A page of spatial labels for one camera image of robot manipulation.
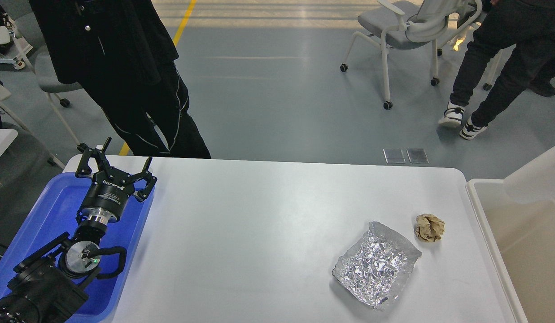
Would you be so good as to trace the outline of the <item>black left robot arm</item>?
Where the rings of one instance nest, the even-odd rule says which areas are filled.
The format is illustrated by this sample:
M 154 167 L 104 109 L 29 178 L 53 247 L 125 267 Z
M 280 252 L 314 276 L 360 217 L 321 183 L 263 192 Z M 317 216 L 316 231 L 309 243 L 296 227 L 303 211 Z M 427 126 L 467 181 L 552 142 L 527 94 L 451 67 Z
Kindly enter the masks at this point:
M 98 323 L 114 310 L 153 200 L 148 157 L 129 174 L 78 145 L 74 175 L 53 178 L 0 261 L 0 323 Z

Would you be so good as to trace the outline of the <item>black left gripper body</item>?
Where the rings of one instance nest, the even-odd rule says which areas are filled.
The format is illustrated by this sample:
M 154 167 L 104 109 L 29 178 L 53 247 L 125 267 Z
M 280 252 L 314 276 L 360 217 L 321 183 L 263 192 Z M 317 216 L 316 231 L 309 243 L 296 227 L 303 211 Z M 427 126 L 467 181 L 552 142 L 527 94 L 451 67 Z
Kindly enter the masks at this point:
M 102 223 L 121 220 L 128 199 L 134 194 L 134 184 L 142 175 L 121 170 L 98 171 L 78 210 L 78 222 L 102 218 Z

